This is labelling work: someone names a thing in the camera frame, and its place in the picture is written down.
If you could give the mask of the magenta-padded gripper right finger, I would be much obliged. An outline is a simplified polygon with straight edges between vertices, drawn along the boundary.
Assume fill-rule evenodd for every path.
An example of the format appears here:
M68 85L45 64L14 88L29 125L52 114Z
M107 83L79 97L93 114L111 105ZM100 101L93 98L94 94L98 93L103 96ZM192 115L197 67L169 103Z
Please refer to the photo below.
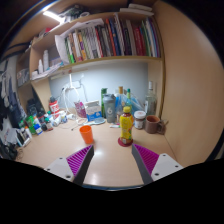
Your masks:
M182 166L168 154L162 153L158 155L137 144L132 145L132 155L144 185L148 185L182 169Z

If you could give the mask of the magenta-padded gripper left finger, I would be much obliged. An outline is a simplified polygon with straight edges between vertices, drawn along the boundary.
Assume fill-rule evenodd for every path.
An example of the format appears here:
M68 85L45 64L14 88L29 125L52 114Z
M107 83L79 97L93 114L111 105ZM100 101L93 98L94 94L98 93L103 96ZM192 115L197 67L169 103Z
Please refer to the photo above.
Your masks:
M56 159L45 171L82 186L93 156L94 146L89 145L67 158Z

